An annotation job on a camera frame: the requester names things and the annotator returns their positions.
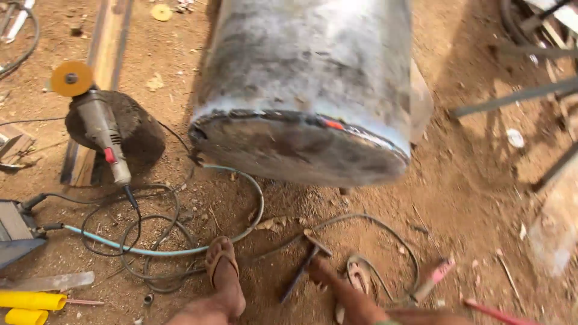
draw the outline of dirt ground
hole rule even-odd
[[[185,137],[187,120],[194,103],[194,84],[202,77],[201,62],[208,48],[209,20],[205,5],[195,2],[190,14],[175,14],[167,22],[154,20],[149,11],[154,3],[135,0],[120,91],[136,99],[156,119]],[[6,120],[64,116],[68,100],[42,88],[52,69],[63,60],[83,60],[91,37],[97,6],[92,1],[54,0],[37,3],[42,37],[34,54],[11,77],[0,82],[0,91],[11,93],[0,117]],[[434,96],[436,110],[427,128],[427,139],[413,152],[412,164],[397,183],[356,189],[348,197],[337,189],[258,180],[264,188],[264,219],[289,218],[278,233],[257,230],[236,244],[238,256],[255,256],[278,247],[306,226],[346,212],[363,212],[378,217],[407,240],[423,267],[438,254],[427,236],[412,226],[420,222],[415,205],[443,254],[452,254],[457,267],[432,292],[425,308],[447,308],[476,324],[497,324],[460,305],[460,295],[473,297],[514,315],[523,315],[506,274],[495,258],[501,248],[520,291],[525,317],[544,324],[569,324],[577,319],[574,259],[565,273],[551,278],[533,265],[527,240],[518,238],[520,225],[529,225],[544,198],[529,191],[529,184],[569,146],[570,139],[560,130],[557,112],[540,101],[504,107],[500,112],[472,115],[461,124],[448,120],[446,112],[465,103],[480,102],[492,95],[511,93],[515,87],[548,82],[543,65],[527,58],[504,58],[496,62],[487,45],[507,41],[499,22],[497,1],[413,1],[415,58]],[[69,36],[68,22],[87,15],[87,39]],[[146,82],[159,73],[165,87],[152,93]],[[40,157],[38,164],[14,175],[0,173],[0,198],[24,200],[39,192],[65,192],[75,197],[95,198],[112,190],[71,189],[58,182],[64,158],[64,123],[50,121],[19,125],[38,141],[29,155]],[[520,130],[526,141],[523,150],[507,143],[505,130]],[[167,149],[161,161],[137,182],[166,182],[178,186],[192,163],[186,151],[167,134]],[[193,246],[209,243],[217,235],[243,231],[256,206],[255,192],[242,178],[229,173],[197,169],[185,189],[178,192],[182,217],[192,233]],[[174,204],[167,195],[142,199],[143,214],[171,216]],[[38,224],[61,221],[79,226],[92,207],[49,198],[36,209]],[[125,202],[98,212],[88,229],[100,230],[104,237],[117,240],[134,213]],[[168,223],[148,220],[137,247],[149,248]],[[396,296],[411,287],[412,264],[407,252],[390,234],[362,220],[330,226],[318,233],[336,254],[332,264],[343,269],[347,256],[360,252],[384,276]],[[101,300],[104,306],[67,306],[51,313],[48,324],[132,324],[145,316],[145,324],[160,324],[191,299],[211,292],[205,275],[192,276],[170,294],[157,294],[150,310],[142,300],[148,292],[142,280],[127,271],[107,278],[120,267],[117,258],[90,253],[79,237],[61,230],[51,232],[44,247],[0,271],[11,279],[48,276],[69,272],[94,271],[94,285],[67,293],[78,299]],[[185,237],[173,230],[161,250],[189,247]],[[280,305],[278,296],[304,258],[306,245],[290,247],[256,263],[242,265],[240,281],[247,309],[239,324],[330,324],[334,300],[303,280],[290,299]],[[160,274],[183,269],[196,257],[156,258],[150,272]],[[143,260],[133,266],[142,269]],[[174,285],[175,281],[163,283]],[[382,305],[390,305],[383,291]]]

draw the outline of yellow handle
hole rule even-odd
[[[10,325],[42,325],[48,318],[47,311],[29,311],[27,309],[11,309],[4,318]]]
[[[65,304],[63,294],[0,290],[0,307],[59,311]]]

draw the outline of steel tank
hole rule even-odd
[[[409,0],[222,0],[188,135],[270,179],[387,183],[410,161]]]

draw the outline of blue hose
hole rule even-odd
[[[240,172],[234,168],[225,167],[225,166],[217,166],[217,165],[204,165],[203,168],[226,169],[228,171],[238,173],[238,174],[242,175],[243,177],[245,177],[246,179],[248,179],[249,182],[251,182],[251,184],[253,184],[253,186],[255,186],[255,188],[257,189],[257,193],[259,194],[259,211],[257,213],[257,217],[255,218],[255,220],[253,220],[253,222],[251,223],[249,228],[247,228],[247,230],[245,230],[244,232],[240,233],[239,235],[237,235],[236,237],[231,239],[233,241],[233,243],[238,242],[239,240],[241,240],[241,239],[245,238],[247,235],[249,235],[249,233],[252,232],[255,229],[255,227],[257,226],[257,224],[261,221],[261,217],[263,216],[263,209],[265,207],[265,200],[263,198],[263,191],[261,191],[261,187],[259,186],[259,184],[257,183],[257,181],[254,178],[252,178],[250,175],[248,175],[244,172]],[[80,229],[73,227],[73,226],[69,226],[67,224],[64,225],[64,229],[68,229],[69,231],[75,232],[79,235],[81,234]],[[110,241],[108,239],[102,238],[102,237],[95,235],[95,234],[92,234],[88,231],[84,232],[84,236],[86,236],[87,238],[93,239],[97,242],[103,243],[107,246],[110,246],[110,247],[113,247],[116,249],[120,248],[120,245],[118,243],[115,243],[115,242]],[[175,250],[173,252],[159,252],[156,250],[147,250],[147,249],[139,249],[139,248],[130,249],[128,246],[123,246],[124,250],[130,249],[131,253],[145,255],[145,256],[155,256],[155,257],[174,257],[174,256],[183,256],[183,255],[193,255],[193,254],[205,252],[205,251],[207,251],[208,248],[209,248],[208,246],[203,246],[203,247],[187,249],[187,250]]]

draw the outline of angle grinder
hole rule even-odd
[[[114,114],[92,78],[92,69],[80,61],[62,63],[50,78],[52,90],[72,97],[70,109],[76,109],[86,129],[86,137],[104,152],[114,183],[125,191],[132,207],[139,212],[130,188],[131,172],[121,148],[121,136]]]

